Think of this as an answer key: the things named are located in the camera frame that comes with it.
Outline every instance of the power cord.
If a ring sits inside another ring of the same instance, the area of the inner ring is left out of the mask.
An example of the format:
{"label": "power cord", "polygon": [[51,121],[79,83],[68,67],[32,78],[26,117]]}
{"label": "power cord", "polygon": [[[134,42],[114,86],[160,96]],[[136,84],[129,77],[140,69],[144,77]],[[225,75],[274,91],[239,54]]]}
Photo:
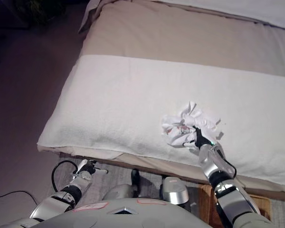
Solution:
{"label": "power cord", "polygon": [[6,193],[6,194],[0,196],[0,198],[1,198],[1,197],[4,197],[4,196],[7,196],[7,195],[10,195],[10,194],[12,194],[12,193],[16,193],[16,192],[24,192],[24,193],[28,194],[28,195],[34,200],[35,204],[38,205],[38,203],[37,203],[37,201],[35,200],[35,198],[33,197],[33,195],[30,194],[28,191],[24,191],[24,190],[11,191],[11,192],[9,192],[9,193]]}
{"label": "power cord", "polygon": [[56,169],[59,167],[59,165],[61,165],[61,164],[63,164],[63,163],[66,163],[66,162],[71,163],[72,165],[74,165],[75,170],[73,171],[73,174],[77,173],[77,171],[78,171],[77,165],[76,165],[73,161],[71,161],[71,160],[64,160],[64,161],[59,162],[59,163],[53,168],[53,171],[52,171],[52,185],[53,185],[53,189],[54,189],[55,192],[58,192],[58,190],[57,190],[57,188],[56,188],[55,180],[54,180],[55,171],[56,171]]}

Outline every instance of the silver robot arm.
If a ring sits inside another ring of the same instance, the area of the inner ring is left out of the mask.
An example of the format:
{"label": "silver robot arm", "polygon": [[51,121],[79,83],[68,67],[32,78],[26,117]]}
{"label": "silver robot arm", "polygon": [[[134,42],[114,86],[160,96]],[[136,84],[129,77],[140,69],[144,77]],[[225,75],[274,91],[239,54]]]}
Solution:
{"label": "silver robot arm", "polygon": [[92,174],[108,173],[107,170],[95,168],[95,163],[93,160],[82,160],[78,165],[78,171],[73,174],[72,181],[62,190],[55,192],[38,204],[29,218],[19,219],[0,228],[30,228],[42,221],[74,209],[84,192],[91,185]]}
{"label": "silver robot arm", "polygon": [[217,212],[226,228],[274,228],[234,178],[236,169],[226,159],[219,143],[213,145],[196,128],[199,164],[218,200]]}

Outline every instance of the beige sheet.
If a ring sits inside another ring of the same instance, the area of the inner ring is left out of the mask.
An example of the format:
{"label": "beige sheet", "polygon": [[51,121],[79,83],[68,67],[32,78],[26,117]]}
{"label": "beige sheet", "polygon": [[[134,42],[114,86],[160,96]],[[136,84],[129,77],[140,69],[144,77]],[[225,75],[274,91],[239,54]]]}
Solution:
{"label": "beige sheet", "polygon": [[[189,12],[155,2],[117,1],[103,7],[81,55],[138,57],[249,70],[285,76],[285,30],[237,19]],[[76,148],[44,148],[72,154]],[[90,157],[100,158],[90,151]],[[115,162],[205,181],[197,167],[122,154]],[[248,188],[285,191],[285,186],[239,177]]]}

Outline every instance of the cable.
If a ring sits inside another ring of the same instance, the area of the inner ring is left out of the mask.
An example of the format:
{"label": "cable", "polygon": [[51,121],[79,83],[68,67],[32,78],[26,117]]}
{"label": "cable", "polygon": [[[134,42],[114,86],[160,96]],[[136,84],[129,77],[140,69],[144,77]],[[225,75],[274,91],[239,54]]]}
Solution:
{"label": "cable", "polygon": [[237,169],[236,169],[236,167],[234,167],[234,165],[231,164],[230,162],[228,162],[225,158],[223,158],[223,160],[234,169],[233,179],[235,179],[235,177],[237,176]]}
{"label": "cable", "polygon": [[35,200],[35,198],[33,197],[33,195],[30,194],[28,191],[24,191],[24,190],[11,191],[11,192],[9,192],[9,193],[6,193],[5,195],[0,196],[0,198],[1,198],[1,197],[4,197],[4,196],[7,196],[7,195],[10,195],[10,194],[12,194],[12,193],[16,193],[16,192],[24,192],[24,193],[28,194],[28,195],[34,200],[35,204],[38,205],[38,203],[37,203],[37,201]]}
{"label": "cable", "polygon": [[55,180],[54,180],[55,171],[56,171],[56,169],[58,168],[59,165],[61,165],[62,163],[65,163],[65,162],[71,163],[72,165],[75,166],[75,170],[73,171],[74,174],[78,171],[78,167],[77,167],[77,165],[76,165],[73,161],[64,160],[64,161],[59,162],[59,163],[53,168],[53,171],[52,171],[52,185],[53,185],[53,189],[54,189],[55,192],[58,192],[58,190],[57,190],[57,188],[56,188]]}
{"label": "cable", "polygon": [[234,167],[233,164],[231,164],[230,162],[228,162],[228,161],[226,160],[226,158],[224,158],[224,156],[223,156],[223,154],[222,154],[222,152],[221,152],[220,150],[217,150],[217,152],[218,152],[219,156],[220,156],[228,165],[230,165],[230,166],[234,169],[233,179],[235,179],[235,177],[237,176],[237,169],[236,169],[236,167]]}

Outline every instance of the white cloth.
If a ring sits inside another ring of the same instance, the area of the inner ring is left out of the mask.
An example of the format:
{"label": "white cloth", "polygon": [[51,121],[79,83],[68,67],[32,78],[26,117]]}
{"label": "white cloth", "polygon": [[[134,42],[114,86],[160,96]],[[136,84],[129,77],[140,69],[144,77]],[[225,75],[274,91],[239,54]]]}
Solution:
{"label": "white cloth", "polygon": [[220,133],[217,128],[219,121],[220,119],[209,117],[201,109],[197,109],[194,102],[189,102],[180,116],[165,115],[162,118],[162,136],[166,143],[171,146],[185,146],[197,150],[194,127],[201,130],[203,137],[212,143],[216,143]]}
{"label": "white cloth", "polygon": [[79,58],[38,144],[124,152],[198,166],[161,137],[161,119],[194,100],[219,116],[243,176],[285,185],[285,77],[118,56]]}

